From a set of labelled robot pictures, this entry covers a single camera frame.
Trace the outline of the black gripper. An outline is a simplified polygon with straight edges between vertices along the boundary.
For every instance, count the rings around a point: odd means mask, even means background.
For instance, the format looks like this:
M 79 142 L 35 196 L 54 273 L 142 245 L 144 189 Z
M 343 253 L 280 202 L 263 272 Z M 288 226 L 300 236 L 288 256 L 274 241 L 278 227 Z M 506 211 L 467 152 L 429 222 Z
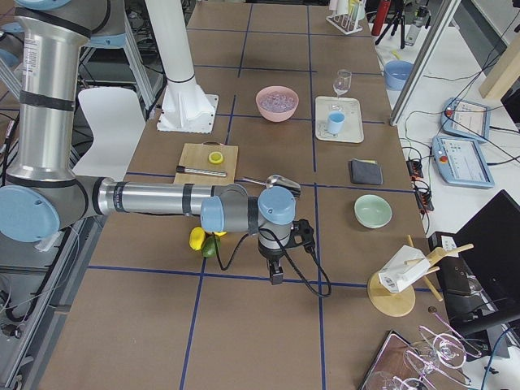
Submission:
M 258 250 L 266 259 L 270 282 L 272 284 L 282 284 L 284 278 L 284 271 L 280 262 L 284 256 L 282 249 L 277 244 L 275 244 L 275 248 L 269 248 L 264 245 L 262 239 L 259 239 Z

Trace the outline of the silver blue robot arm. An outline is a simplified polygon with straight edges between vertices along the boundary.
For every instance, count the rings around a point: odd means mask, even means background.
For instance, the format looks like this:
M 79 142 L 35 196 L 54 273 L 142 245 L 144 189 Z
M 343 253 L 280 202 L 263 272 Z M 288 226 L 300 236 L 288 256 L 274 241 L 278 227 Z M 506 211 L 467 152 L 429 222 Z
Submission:
M 18 155 L 1 189 L 1 231 L 34 242 L 76 221 L 113 212 L 196 215 L 207 232 L 258 238 L 273 284 L 294 245 L 296 201 L 284 187 L 251 197 L 238 184 L 138 184 L 75 175 L 69 164 L 80 49 L 93 39 L 124 39 L 121 1 L 19 1 L 24 30 Z

